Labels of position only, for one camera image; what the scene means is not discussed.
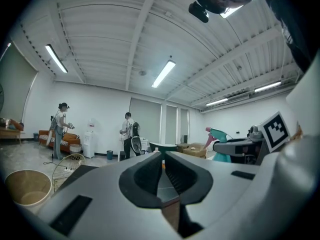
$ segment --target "woman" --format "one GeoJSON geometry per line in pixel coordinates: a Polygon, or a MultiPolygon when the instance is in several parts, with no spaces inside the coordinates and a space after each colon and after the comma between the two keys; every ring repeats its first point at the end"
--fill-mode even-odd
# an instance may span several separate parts
{"type": "Polygon", "coordinates": [[[59,111],[55,115],[56,127],[54,129],[55,141],[53,145],[53,158],[62,160],[64,157],[60,153],[60,144],[63,138],[64,127],[70,128],[68,124],[65,123],[66,114],[69,106],[67,103],[59,104],[59,111]]]}

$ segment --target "air vent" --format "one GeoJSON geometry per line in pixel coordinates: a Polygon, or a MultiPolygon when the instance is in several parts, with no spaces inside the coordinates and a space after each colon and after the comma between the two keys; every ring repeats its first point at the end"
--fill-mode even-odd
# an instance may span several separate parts
{"type": "Polygon", "coordinates": [[[237,96],[233,96],[228,98],[228,101],[225,102],[225,104],[230,104],[230,103],[235,103],[235,102],[239,102],[239,101],[244,101],[244,100],[248,100],[249,94],[248,93],[244,93],[244,94],[240,94],[237,96]]]}

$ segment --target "ceiling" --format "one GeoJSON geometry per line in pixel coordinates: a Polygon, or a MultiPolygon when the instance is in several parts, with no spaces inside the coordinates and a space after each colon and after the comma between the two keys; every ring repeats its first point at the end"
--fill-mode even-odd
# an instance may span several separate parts
{"type": "Polygon", "coordinates": [[[293,88],[301,72],[265,0],[253,0],[226,19],[209,13],[207,24],[188,13],[194,1],[32,0],[10,37],[55,81],[114,88],[200,110],[210,101],[243,93],[251,99],[254,88],[281,76],[281,86],[261,98],[293,88]],[[51,59],[47,44],[67,74],[51,59]],[[169,59],[176,66],[152,88],[169,59]]]}

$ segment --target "laundry basket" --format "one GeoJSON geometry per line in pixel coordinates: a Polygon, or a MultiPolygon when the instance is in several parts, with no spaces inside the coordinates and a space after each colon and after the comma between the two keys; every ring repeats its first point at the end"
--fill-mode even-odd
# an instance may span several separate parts
{"type": "Polygon", "coordinates": [[[70,145],[70,155],[79,154],[81,151],[81,145],[79,144],[71,144],[70,145]]]}
{"type": "Polygon", "coordinates": [[[51,179],[37,170],[18,170],[9,174],[5,185],[13,201],[36,214],[49,197],[51,179]]]}

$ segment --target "camera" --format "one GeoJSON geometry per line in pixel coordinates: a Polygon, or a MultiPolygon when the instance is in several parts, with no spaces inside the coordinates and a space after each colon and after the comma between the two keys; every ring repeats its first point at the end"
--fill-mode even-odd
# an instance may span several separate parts
{"type": "Polygon", "coordinates": [[[206,12],[206,9],[197,2],[190,4],[189,13],[191,13],[193,16],[196,16],[203,23],[208,23],[209,21],[209,15],[206,12]]]}

